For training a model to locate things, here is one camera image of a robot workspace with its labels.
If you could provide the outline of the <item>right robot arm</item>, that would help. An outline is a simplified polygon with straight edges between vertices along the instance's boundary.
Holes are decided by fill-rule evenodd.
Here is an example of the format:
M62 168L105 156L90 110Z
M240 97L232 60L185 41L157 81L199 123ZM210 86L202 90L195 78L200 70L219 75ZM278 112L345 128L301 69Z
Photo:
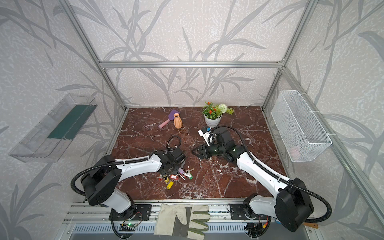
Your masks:
M248 218L266 215L295 232L304 223L321 223L331 217L332 206L325 198L308 190L299 178L292 180L268 167L250 152L243 138L237 144L230 129L230 126L200 129L199 135L205 143L194 148L192 153L200 160L208 160L213 156L224 158L269 191L271 197L253 194L244 200L244 211Z

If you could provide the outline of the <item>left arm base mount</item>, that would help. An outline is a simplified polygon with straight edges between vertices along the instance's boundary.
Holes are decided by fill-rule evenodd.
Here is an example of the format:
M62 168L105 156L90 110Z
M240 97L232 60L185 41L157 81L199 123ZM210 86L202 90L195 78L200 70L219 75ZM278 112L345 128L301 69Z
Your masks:
M130 221L148 221L151 214L152 205L132 205L125 210L121 216L124 220Z

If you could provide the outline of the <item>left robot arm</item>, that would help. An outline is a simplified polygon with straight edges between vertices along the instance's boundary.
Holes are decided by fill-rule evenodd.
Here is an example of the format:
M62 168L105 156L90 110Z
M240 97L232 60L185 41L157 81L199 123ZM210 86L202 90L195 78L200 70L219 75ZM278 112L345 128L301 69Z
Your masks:
M86 197L89 205L111 208L110 221L133 218L138 207L133 199L117 188L119 182L146 173L159 173L161 179L171 182L185 162L180 149L182 140L172 136L164 150L157 150L148 156L116 160L113 156L102 157L92 167L76 174L71 180L72 190Z

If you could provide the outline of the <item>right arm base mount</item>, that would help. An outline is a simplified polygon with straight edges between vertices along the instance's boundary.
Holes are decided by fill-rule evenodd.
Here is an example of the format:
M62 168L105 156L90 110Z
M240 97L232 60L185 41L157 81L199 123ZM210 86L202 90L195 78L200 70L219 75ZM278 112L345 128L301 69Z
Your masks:
M233 221L246 221L249 218L245 214L243 204L228 204L227 210L231 215L231 220Z

